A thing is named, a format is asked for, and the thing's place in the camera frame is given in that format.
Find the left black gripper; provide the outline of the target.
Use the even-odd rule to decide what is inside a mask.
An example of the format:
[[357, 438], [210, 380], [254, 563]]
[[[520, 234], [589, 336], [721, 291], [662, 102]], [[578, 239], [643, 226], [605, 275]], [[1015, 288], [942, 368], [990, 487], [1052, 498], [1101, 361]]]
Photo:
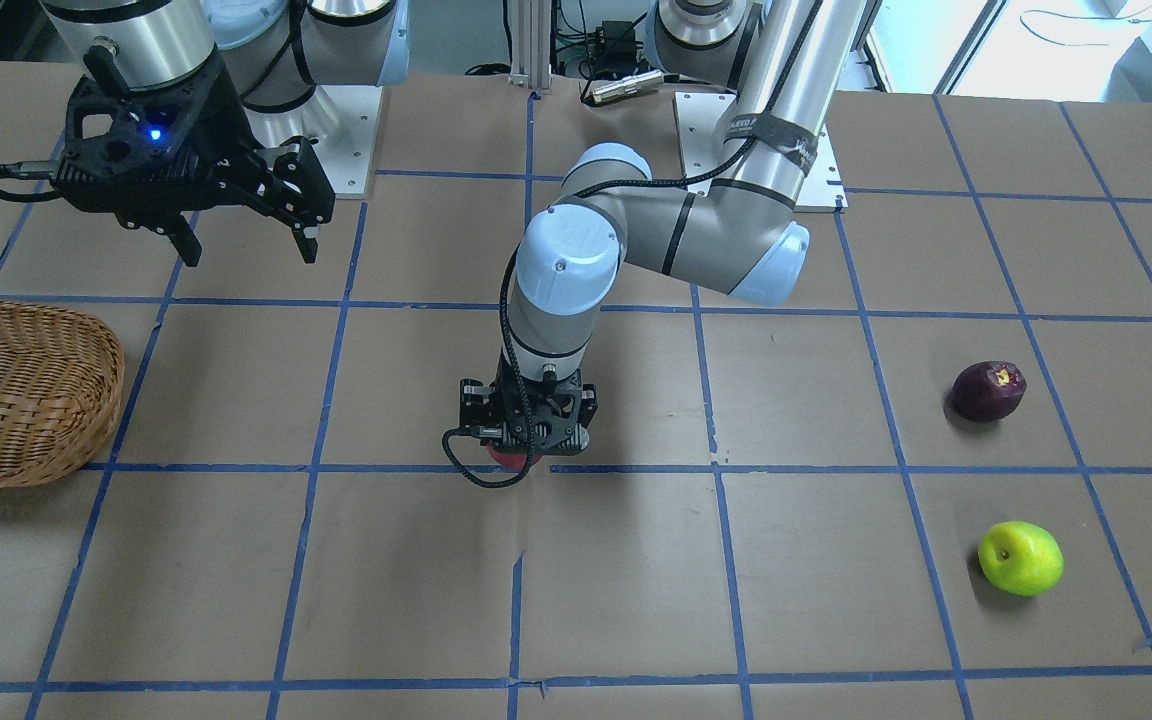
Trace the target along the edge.
[[460, 382], [460, 429], [505, 454], [577, 455], [591, 442], [594, 384], [573, 374], [553, 386], [507, 376], [488, 386]]

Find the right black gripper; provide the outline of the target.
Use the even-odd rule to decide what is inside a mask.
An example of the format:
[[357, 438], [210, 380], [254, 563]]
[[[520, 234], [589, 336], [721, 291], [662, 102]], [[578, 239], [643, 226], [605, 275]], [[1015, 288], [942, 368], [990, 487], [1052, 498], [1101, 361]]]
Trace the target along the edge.
[[310, 141], [256, 141], [219, 53], [160, 88], [134, 90], [105, 47], [83, 58], [86, 76], [67, 104], [65, 146], [51, 185], [82, 211], [159, 225], [185, 266], [202, 245], [184, 211], [243, 205], [291, 225], [301, 259], [314, 264], [317, 233], [335, 195]]

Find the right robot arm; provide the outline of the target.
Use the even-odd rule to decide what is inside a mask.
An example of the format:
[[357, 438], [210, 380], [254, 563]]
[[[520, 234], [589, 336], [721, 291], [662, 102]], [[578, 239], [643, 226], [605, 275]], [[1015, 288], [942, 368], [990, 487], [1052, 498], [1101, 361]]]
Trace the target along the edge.
[[81, 211], [200, 260], [188, 215], [242, 206], [283, 223], [305, 263], [343, 182], [329, 88], [402, 83], [404, 1], [46, 1], [84, 73], [47, 182]]

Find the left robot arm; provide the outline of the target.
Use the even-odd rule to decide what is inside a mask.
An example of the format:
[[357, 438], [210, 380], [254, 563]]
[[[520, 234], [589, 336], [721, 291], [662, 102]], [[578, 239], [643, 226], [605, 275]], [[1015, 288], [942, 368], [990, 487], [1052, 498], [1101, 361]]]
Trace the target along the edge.
[[589, 444], [594, 386], [581, 361], [626, 264], [765, 306], [790, 296], [809, 233], [795, 222], [863, 1], [657, 1], [657, 67], [730, 88], [700, 128], [695, 176], [654, 179], [622, 143], [589, 147], [526, 223], [500, 288], [493, 382], [461, 384], [447, 437], [520, 461]]

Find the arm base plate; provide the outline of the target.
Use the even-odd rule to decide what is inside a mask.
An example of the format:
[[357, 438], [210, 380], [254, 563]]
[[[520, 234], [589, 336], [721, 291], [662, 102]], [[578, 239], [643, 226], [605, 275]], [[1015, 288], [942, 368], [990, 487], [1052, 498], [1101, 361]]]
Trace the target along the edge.
[[[723, 120], [730, 118], [735, 94], [703, 94], [699, 91], [677, 91], [673, 108], [679, 131], [679, 152], [685, 177], [700, 176], [717, 168], [728, 158], [722, 152]], [[796, 209], [804, 213], [832, 213], [847, 209], [844, 179], [838, 169], [827, 128], [820, 129], [817, 156], [797, 194]]]
[[314, 145], [338, 199], [365, 200], [374, 179], [384, 88], [317, 85], [283, 104], [244, 104], [256, 141], [275, 147], [294, 136]]

